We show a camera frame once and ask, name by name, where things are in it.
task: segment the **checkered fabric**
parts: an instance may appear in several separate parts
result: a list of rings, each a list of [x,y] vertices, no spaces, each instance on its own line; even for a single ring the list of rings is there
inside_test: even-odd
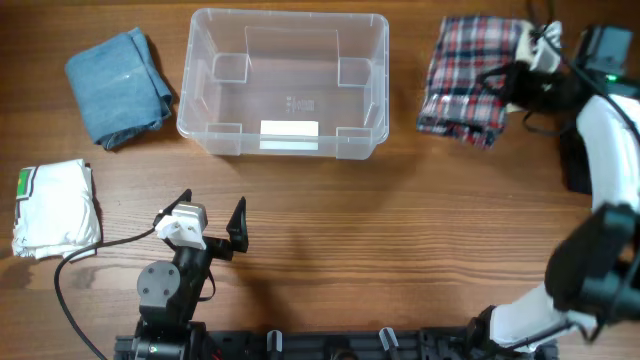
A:
[[[515,60],[521,20],[487,16],[445,18],[429,66],[418,131],[493,146],[506,123],[505,105],[476,77]],[[488,83],[502,88],[504,76]]]

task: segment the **wood grain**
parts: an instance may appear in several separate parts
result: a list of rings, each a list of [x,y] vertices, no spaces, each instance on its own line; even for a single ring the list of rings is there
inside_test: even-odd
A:
[[[374,12],[389,20],[391,135],[361,162],[209,156],[177,133],[175,117],[116,152],[103,151],[83,128],[64,75],[66,61],[140,26],[152,40],[156,64],[179,92],[189,19],[209,5],[64,3],[73,6],[0,8],[1,358],[92,355],[59,309],[52,285],[58,260],[12,256],[16,178],[25,166],[89,162],[106,241],[148,228],[157,209],[188,187],[194,201],[207,207],[208,233],[224,235],[236,201],[246,196],[249,253],[215,264],[218,293],[196,311],[196,319],[219,330],[465,324],[487,305],[511,302],[539,283],[550,252],[589,213],[590,198],[562,185],[556,141],[524,131],[521,115],[510,118],[491,151],[414,130],[442,17],[523,17],[520,1],[211,5]],[[640,30],[635,1],[558,3],[567,44],[592,22]],[[638,63],[637,44],[630,64]],[[638,74],[637,66],[631,70]],[[112,354],[114,336],[134,330],[140,270],[170,256],[148,238],[104,249],[63,272],[69,306],[103,352]],[[562,357],[635,358],[640,346],[634,331],[633,325],[618,326],[593,347],[563,339]]]

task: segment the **clear plastic bin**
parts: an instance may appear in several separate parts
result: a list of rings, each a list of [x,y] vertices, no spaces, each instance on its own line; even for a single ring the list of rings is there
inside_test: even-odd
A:
[[[178,130],[217,155],[368,158],[389,135],[387,20],[196,11]]]

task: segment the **folded cloth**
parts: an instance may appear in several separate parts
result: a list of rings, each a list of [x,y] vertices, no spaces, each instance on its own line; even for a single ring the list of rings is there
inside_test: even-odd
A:
[[[445,18],[429,66],[418,131],[493,146],[505,127],[505,104],[483,90],[476,77],[514,61],[521,32],[521,20]],[[495,88],[504,85],[504,77],[491,80]]]
[[[100,241],[91,169],[84,160],[20,170],[13,254],[41,259],[67,256]],[[94,254],[94,251],[78,256]]]
[[[106,150],[171,115],[171,92],[139,28],[73,56],[65,72],[91,140]]]

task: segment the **blue towel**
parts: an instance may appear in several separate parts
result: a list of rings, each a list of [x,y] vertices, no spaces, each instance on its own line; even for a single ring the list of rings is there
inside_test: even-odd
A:
[[[105,150],[171,115],[171,92],[139,28],[73,56],[65,72],[91,140]]]

